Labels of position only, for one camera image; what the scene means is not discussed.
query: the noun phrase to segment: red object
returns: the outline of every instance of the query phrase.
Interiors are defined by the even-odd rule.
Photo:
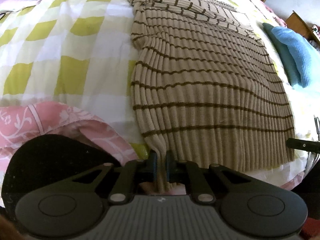
[[[308,240],[320,234],[320,220],[315,220],[313,218],[307,218],[304,223],[300,236]]]

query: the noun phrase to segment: yellow checkered pattern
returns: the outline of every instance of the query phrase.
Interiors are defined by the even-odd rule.
[[[310,137],[309,104],[301,104],[290,89],[277,52],[259,28],[261,22],[276,22],[257,0],[222,1],[246,10],[284,82],[297,136]],[[7,14],[0,20],[0,106],[55,100],[82,108],[108,122],[146,158],[129,88],[138,60],[130,38],[133,18],[127,0],[42,0]],[[297,153],[287,166],[250,175],[280,186],[301,171],[304,158]]]

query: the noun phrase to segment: blue pillow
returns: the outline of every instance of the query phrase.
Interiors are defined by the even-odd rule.
[[[296,62],[302,87],[317,86],[320,82],[320,54],[300,34],[285,27],[274,27],[272,33],[288,49]]]
[[[272,33],[272,29],[274,28],[269,23],[263,23],[262,24],[264,31],[268,35],[269,39],[272,41],[273,45],[276,48],[276,51],[278,52],[285,73],[287,74],[288,80],[290,82],[290,85],[296,89],[297,86],[301,86],[301,77],[300,73],[297,69],[296,62],[294,61],[294,58],[291,56],[291,53],[288,49],[288,46],[281,43]]]

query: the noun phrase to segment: wooden table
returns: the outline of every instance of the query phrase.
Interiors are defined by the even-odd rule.
[[[314,40],[320,46],[320,38],[301,17],[293,11],[290,17],[285,21],[289,29],[305,37],[307,40]]]

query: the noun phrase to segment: white wall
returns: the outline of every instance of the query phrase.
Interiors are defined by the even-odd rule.
[[[294,10],[309,25],[320,25],[320,0],[267,0],[266,5],[284,20]]]

